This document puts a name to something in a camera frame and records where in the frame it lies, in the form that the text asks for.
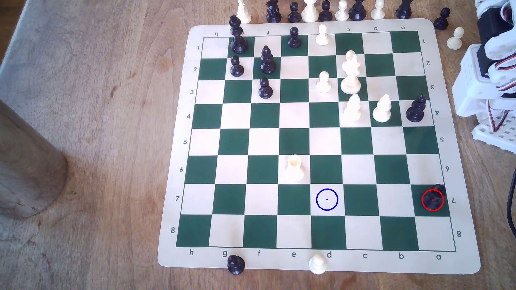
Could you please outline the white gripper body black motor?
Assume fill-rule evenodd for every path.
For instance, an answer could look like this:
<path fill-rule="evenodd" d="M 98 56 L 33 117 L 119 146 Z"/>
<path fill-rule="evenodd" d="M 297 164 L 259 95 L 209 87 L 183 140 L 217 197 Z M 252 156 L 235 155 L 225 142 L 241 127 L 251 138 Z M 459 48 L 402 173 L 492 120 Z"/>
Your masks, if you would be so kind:
<path fill-rule="evenodd" d="M 486 56 L 515 53 L 515 1 L 475 1 L 475 7 Z"/>

